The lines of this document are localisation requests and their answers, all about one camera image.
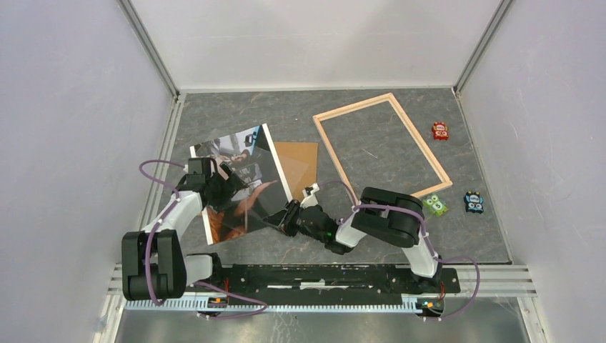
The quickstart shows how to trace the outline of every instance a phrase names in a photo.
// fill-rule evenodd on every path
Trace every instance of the blue toy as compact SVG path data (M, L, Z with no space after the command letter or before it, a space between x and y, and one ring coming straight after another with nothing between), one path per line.
M484 198L480 196L479 192L469 191L463 199L465 200L466 212L484 213L484 205L482 205L484 203Z

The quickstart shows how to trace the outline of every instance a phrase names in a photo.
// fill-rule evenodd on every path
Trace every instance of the red toy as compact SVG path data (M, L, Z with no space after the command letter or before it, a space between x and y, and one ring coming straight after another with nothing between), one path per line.
M434 139L448 140L448 126L443 121L436 121L432 126Z

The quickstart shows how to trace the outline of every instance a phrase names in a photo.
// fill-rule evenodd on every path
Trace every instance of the green toy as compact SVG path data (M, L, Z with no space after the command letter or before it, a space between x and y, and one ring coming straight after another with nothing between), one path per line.
M423 200L423 204L429 207L429 210L435 216L441 216L444 214L444 212L448 211L448 207L446 207L446 204L441 202L435 194L432 194L430 197L425 198L425 200Z

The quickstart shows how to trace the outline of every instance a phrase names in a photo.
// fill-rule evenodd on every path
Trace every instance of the photograph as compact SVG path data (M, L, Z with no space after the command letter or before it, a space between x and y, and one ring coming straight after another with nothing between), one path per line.
M267 227L263 218L283 209L292 198L266 124L196 144L189 153L224 162L248 185L220 209L202 210L208 244Z

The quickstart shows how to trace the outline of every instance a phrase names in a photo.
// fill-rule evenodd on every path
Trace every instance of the metal corner post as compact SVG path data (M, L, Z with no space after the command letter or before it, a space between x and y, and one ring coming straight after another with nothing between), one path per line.
M175 98L178 97L179 89L171 78L167 67L164 65L164 62L162 62L162 59L160 58L160 55L158 54L158 51L156 50L152 39L149 37L145 26L141 22L141 18L139 18L139 15L136 12L136 9L134 8L131 0L117 1L118 4L120 4L122 11L124 11L124 15L126 15L126 18L129 20L129 23L131 24L136 36L139 38L141 45L143 45L143 48L149 56L149 59L154 64L154 67L160 74L162 82L164 82L164 85L172 94L172 96L174 96Z
M486 47L492 40L492 37L495 35L495 32L499 28L499 25L501 24L501 21L505 17L505 14L507 14L507 12L510 10L511 4L513 2L514 2L514 0L501 0L501 2L499 3L499 6L497 7L495 14L492 15L492 18L490 19L488 26L486 26L486 29L484 30L482 37L480 37L480 41L477 42L477 45L470 57L470 60L467 61L467 64L465 65L465 68L463 69L461 76L459 76L457 83L455 83L454 87L452 87L455 94L458 94L459 92L461 92L463 87L465 87L465 84L469 80L478 61L480 61L480 58L486 51Z

